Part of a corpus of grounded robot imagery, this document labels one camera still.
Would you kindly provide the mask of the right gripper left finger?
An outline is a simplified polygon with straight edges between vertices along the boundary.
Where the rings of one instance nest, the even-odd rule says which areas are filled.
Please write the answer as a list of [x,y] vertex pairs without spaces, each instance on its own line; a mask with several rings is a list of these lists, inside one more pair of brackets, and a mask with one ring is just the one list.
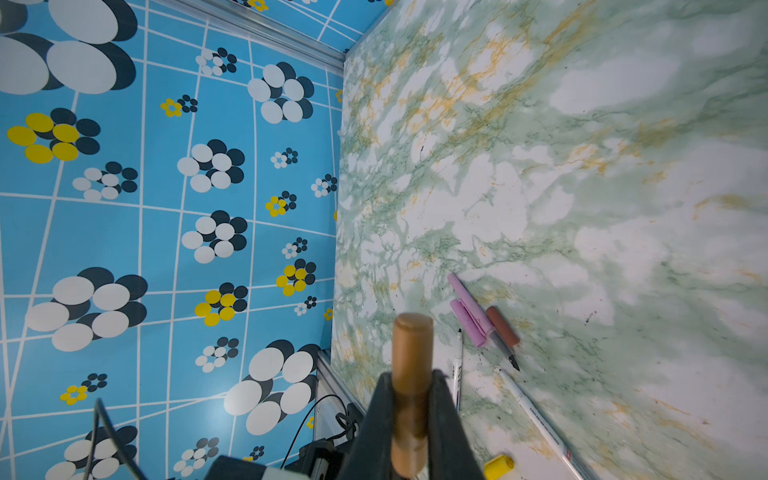
[[380,375],[360,432],[339,473],[341,480],[390,480],[394,430],[392,374]]

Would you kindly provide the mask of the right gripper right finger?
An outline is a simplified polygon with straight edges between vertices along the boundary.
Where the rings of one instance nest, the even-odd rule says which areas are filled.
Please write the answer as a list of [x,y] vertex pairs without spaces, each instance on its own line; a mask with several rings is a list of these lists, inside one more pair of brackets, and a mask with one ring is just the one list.
[[428,476],[431,480],[483,480],[462,427],[446,376],[433,370],[428,395]]

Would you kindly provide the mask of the tan brown pen cap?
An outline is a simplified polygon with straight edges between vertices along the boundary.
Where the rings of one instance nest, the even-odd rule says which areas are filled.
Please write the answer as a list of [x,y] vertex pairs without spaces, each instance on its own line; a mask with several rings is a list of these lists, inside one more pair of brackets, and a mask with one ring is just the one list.
[[413,478],[428,453],[428,397],[432,378],[433,320],[423,314],[397,316],[392,338],[394,425],[391,462],[398,475]]

